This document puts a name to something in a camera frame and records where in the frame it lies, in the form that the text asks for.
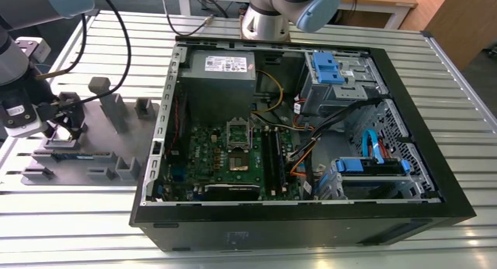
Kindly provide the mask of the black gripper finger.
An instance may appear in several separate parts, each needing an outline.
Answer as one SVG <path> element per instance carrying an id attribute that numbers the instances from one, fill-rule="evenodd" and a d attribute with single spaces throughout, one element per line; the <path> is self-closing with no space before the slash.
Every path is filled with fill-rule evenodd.
<path id="1" fill-rule="evenodd" d="M 61 113 L 63 116 L 62 125 L 69 132 L 70 139 L 77 140 L 82 133 L 82 123 L 85 119 L 82 104 L 73 101 L 61 102 Z"/>
<path id="2" fill-rule="evenodd" d="M 52 138 L 53 134 L 54 134 L 54 131 L 55 131 L 55 127 L 57 127 L 57 119 L 55 119 L 54 115 L 44 114 L 42 120 L 44 120 L 44 123 L 45 123 L 45 126 L 46 126 L 46 128 L 42 131 L 42 134 L 46 138 Z"/>

